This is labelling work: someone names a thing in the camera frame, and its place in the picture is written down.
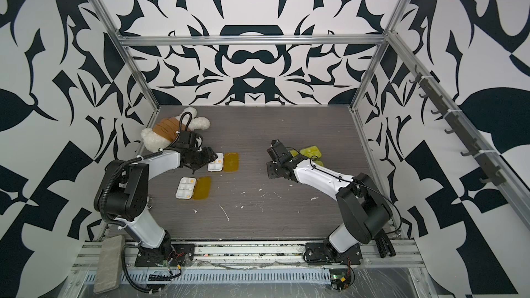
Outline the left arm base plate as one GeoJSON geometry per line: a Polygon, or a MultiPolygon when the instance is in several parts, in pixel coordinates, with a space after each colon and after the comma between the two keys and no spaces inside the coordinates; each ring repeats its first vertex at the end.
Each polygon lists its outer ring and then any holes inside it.
{"type": "Polygon", "coordinates": [[[171,248],[161,246],[155,249],[139,248],[135,260],[136,267],[162,267],[164,264],[186,266],[194,259],[194,244],[173,244],[171,248]]]}

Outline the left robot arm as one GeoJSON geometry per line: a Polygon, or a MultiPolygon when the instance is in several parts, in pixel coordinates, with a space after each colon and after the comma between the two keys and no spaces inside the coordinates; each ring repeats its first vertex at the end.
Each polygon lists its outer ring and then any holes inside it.
{"type": "Polygon", "coordinates": [[[94,199],[94,208],[104,222],[124,229],[142,248],[160,249],[168,237],[147,206],[149,181],[165,172],[189,168],[193,172],[215,161],[202,136],[184,131],[169,146],[130,160],[113,160],[94,199]]]}

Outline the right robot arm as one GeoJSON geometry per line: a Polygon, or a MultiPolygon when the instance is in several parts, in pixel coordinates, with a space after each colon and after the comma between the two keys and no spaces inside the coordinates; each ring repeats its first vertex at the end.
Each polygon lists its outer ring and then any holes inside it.
{"type": "Polygon", "coordinates": [[[355,245],[371,241],[375,241],[381,258],[396,255],[389,234],[385,232],[385,225],[393,216],[391,202],[377,189],[370,176],[332,171],[305,155],[293,155],[278,139],[271,142],[267,153],[271,158],[266,164],[270,179],[281,177],[310,186],[338,203],[342,224],[324,239],[327,260],[337,260],[355,245]]]}

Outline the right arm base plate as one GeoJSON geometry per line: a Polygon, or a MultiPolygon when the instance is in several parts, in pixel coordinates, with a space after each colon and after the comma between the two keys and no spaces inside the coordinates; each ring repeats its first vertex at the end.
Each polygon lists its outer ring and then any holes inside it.
{"type": "Polygon", "coordinates": [[[337,252],[331,244],[324,242],[306,243],[303,260],[310,266],[350,265],[358,266],[362,263],[360,245],[356,244],[346,252],[337,252]]]}

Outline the yellow pillbox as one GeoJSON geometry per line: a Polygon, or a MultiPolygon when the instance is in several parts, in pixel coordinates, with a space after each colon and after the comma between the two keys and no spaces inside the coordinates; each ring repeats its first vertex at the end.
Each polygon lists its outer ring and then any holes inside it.
{"type": "Polygon", "coordinates": [[[217,159],[207,165],[209,172],[236,172],[239,170],[240,157],[238,153],[217,153],[217,159]]]}
{"type": "Polygon", "coordinates": [[[175,193],[177,199],[206,199],[211,190],[211,177],[183,177],[180,179],[175,193]]]}

